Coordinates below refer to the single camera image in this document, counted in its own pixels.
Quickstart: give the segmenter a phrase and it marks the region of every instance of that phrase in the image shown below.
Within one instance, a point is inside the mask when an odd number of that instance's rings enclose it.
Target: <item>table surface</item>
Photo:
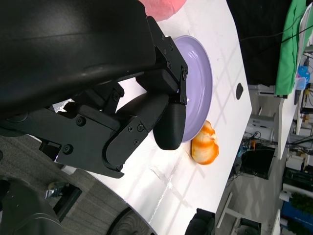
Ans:
[[[302,99],[303,99],[303,91],[301,91],[299,101],[298,101],[298,107],[297,107],[297,126],[296,126],[296,132],[295,132],[296,135],[299,135],[302,121],[303,121],[303,118],[301,117]]]
[[[294,104],[295,88],[288,95],[287,99],[281,98],[278,111],[278,146],[277,158],[282,159],[284,149],[290,132],[290,127],[294,117],[297,104]]]
[[[214,83],[207,120],[216,130],[220,154],[214,163],[202,166],[190,158],[190,143],[163,151],[150,133],[126,161],[121,179],[92,175],[124,199],[158,235],[183,235],[196,208],[216,212],[252,108],[226,0],[188,0],[159,25],[173,39],[182,35],[197,38],[207,51]],[[239,100],[238,83],[244,88]],[[125,96],[119,107],[144,92],[133,79],[121,85]]]
[[[280,210],[277,211],[271,235],[280,235]]]

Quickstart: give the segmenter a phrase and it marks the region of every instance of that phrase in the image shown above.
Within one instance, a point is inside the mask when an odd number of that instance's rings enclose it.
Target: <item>lavender plate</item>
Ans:
[[[213,80],[209,58],[201,43],[191,36],[174,40],[188,65],[187,112],[183,142],[192,140],[201,130],[209,113]]]

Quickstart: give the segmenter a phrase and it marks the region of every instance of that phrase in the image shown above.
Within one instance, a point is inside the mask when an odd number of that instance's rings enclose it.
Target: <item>plate rim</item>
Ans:
[[[206,114],[206,118],[205,118],[205,120],[203,121],[203,124],[201,125],[201,128],[200,128],[200,130],[201,130],[202,127],[203,127],[203,125],[205,124],[205,121],[207,120],[207,116],[209,115],[210,108],[211,108],[211,103],[212,103],[212,98],[213,98],[214,80],[213,80],[212,65],[211,65],[211,61],[210,61],[210,58],[209,58],[209,56],[208,56],[208,54],[207,54],[206,49],[204,48],[204,46],[202,45],[202,43],[201,43],[198,39],[196,39],[195,37],[192,37],[192,36],[190,36],[190,35],[182,35],[182,36],[179,36],[179,37],[177,37],[176,39],[174,39],[174,43],[176,43],[176,41],[181,40],[181,39],[183,39],[183,38],[190,38],[190,39],[196,41],[196,42],[201,46],[201,48],[203,49],[203,51],[204,51],[204,53],[205,53],[205,55],[206,55],[206,58],[207,58],[207,60],[208,60],[208,62],[209,62],[209,65],[210,65],[210,73],[211,73],[211,80],[212,80],[212,86],[211,86],[211,88],[210,88],[210,91],[211,91],[211,98],[210,98],[210,101],[209,101],[209,104],[208,104],[208,111],[207,111],[207,114]],[[191,141],[191,140],[200,132],[200,130],[197,131],[197,133],[196,133],[192,138],[190,138],[189,140],[185,140],[185,141],[184,141],[184,139],[182,138],[182,143],[186,143],[186,142]]]

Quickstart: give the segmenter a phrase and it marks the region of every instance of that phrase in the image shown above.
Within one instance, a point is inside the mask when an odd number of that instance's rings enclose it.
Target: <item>pink object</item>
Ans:
[[[146,8],[147,16],[152,16],[156,21],[170,18],[181,9],[186,0],[140,0]]]

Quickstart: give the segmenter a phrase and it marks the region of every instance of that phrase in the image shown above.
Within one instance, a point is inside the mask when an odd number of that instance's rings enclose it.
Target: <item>orange object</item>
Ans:
[[[201,165],[214,162],[219,155],[217,136],[211,123],[205,121],[200,132],[191,142],[192,158]]]
[[[253,150],[255,150],[255,145],[256,145],[255,141],[251,141],[251,146],[252,146]]]

